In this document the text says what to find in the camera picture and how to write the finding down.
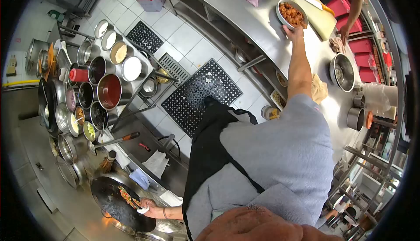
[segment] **black shoe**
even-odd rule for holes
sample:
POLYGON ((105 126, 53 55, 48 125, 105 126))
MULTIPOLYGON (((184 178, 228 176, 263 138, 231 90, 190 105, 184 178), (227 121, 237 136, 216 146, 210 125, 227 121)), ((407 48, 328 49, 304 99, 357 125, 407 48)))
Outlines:
POLYGON ((210 107, 210 106, 212 106, 216 103, 218 103, 218 101, 216 99, 214 99, 213 97, 210 97, 210 96, 204 97, 204 105, 206 106, 206 108, 208 108, 208 107, 210 107))

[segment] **bracelet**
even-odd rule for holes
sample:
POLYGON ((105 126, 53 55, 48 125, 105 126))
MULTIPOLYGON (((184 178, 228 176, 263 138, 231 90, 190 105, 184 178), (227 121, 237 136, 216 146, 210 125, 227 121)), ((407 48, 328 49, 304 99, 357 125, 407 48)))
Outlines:
POLYGON ((166 207, 164 207, 164 208, 163 208, 163 216, 164 216, 166 219, 169 219, 169 218, 166 216, 166 213, 165 213, 165 208, 166 208, 166 207))

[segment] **white cutting board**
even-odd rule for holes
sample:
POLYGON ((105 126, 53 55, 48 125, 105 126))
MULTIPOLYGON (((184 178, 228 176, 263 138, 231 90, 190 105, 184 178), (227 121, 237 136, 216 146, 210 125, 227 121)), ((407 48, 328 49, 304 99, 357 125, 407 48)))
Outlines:
POLYGON ((308 16, 309 23, 314 28, 314 30, 316 30, 321 39, 323 41, 328 40, 337 23, 337 20, 334 18, 334 16, 325 10, 318 9, 305 0, 292 1, 296 2, 300 7, 302 7, 308 16))

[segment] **bowl of fried chicken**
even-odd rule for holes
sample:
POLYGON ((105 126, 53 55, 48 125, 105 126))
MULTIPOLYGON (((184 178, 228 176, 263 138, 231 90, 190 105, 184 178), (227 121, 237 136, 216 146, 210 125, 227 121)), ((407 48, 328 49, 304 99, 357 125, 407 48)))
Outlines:
POLYGON ((280 22, 294 31, 297 26, 308 27, 308 17, 303 9, 292 0, 280 0, 276 6, 276 14, 280 22))

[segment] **stainless steel counter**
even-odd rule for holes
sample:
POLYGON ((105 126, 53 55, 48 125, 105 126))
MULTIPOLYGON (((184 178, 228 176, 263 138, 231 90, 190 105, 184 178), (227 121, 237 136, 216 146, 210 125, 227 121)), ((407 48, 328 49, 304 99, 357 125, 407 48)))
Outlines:
MULTIPOLYGON (((246 0, 199 1, 212 6, 228 23, 250 39, 287 78, 292 45, 286 38, 281 23, 276 16, 274 7, 279 0, 259 0, 258 7, 252 6, 246 0)), ((333 159, 338 161, 344 152, 343 147, 354 143, 354 140, 360 134, 360 132, 348 128, 346 124, 347 113, 352 105, 354 94, 346 93, 334 86, 329 77, 329 63, 335 56, 335 53, 329 47, 329 42, 322 42, 311 25, 308 25, 308 28, 304 30, 304 34, 306 55, 312 73, 317 73, 320 79, 328 85, 329 95, 321 102, 320 111, 330 127, 335 152, 333 159)), ((336 37, 336 34, 333 32, 331 37, 336 37)), ((346 52, 353 65, 355 80, 361 82, 353 53, 348 46, 346 52)), ((271 62, 266 60, 258 64, 258 68, 262 70, 272 68, 272 64, 270 64, 271 62)))

